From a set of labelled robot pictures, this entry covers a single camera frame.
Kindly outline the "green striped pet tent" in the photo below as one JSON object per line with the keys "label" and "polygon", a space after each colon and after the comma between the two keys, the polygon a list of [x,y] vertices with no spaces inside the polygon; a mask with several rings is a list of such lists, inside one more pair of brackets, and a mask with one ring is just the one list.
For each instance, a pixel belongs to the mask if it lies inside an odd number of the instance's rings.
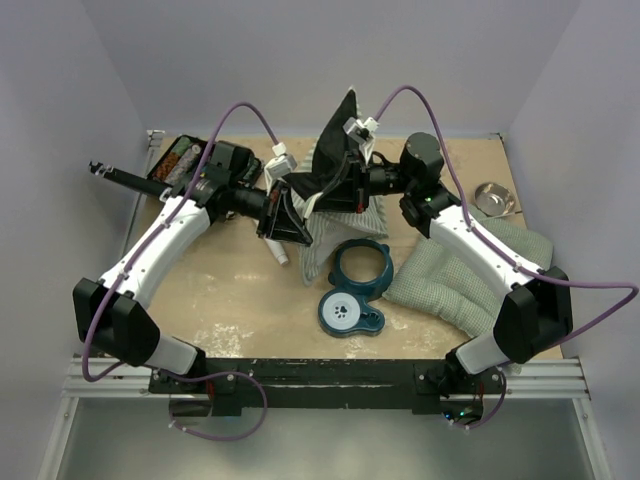
{"label": "green striped pet tent", "polygon": [[[311,197],[328,186],[358,144],[344,131],[344,124],[360,116],[354,87],[350,87],[322,129],[319,137],[293,174],[293,204],[299,215],[306,213]],[[302,283],[309,287],[322,273],[327,261],[343,242],[351,239],[384,239],[388,222],[384,200],[371,197],[362,212],[357,211],[353,175],[316,201],[306,220],[312,243],[299,248]]]}

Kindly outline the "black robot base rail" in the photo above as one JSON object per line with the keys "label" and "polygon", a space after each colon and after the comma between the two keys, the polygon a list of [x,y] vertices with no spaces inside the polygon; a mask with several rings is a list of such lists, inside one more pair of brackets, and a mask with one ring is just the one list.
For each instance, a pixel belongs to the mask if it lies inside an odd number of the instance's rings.
{"label": "black robot base rail", "polygon": [[446,402],[482,411],[482,399],[499,394],[499,372],[456,371],[443,360],[209,358],[201,374],[184,382],[154,373],[149,391],[167,395],[180,416],[239,416],[260,409],[390,409],[439,414]]}

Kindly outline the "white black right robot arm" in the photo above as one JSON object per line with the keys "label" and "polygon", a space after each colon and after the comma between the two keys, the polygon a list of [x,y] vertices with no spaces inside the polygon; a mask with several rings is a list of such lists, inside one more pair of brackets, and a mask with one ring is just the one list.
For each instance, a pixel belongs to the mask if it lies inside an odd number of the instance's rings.
{"label": "white black right robot arm", "polygon": [[482,372],[524,364],[567,339],[573,320],[566,274],[517,255],[472,217],[440,180],[447,159],[433,136],[418,132],[397,164],[365,165],[350,149],[340,166],[354,162],[372,194],[404,194],[403,216],[425,237],[383,295],[469,335],[447,355],[445,369],[448,386],[466,393]]}

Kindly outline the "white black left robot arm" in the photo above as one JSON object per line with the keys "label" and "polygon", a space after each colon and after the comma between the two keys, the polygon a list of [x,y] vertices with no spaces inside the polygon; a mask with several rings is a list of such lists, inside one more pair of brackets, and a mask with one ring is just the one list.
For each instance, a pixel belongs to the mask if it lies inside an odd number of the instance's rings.
{"label": "white black left robot arm", "polygon": [[166,191],[161,213],[132,249],[97,280],[81,279],[72,298],[80,341],[125,364],[172,372],[185,392],[200,390],[207,368],[197,347],[162,334],[147,309],[185,250],[216,220],[234,212],[257,222],[264,239],[308,246],[312,236],[292,202],[292,189],[283,181],[296,162],[283,143],[272,148],[265,167],[265,190],[246,186],[242,179],[253,160],[245,147],[219,141],[197,177]]}

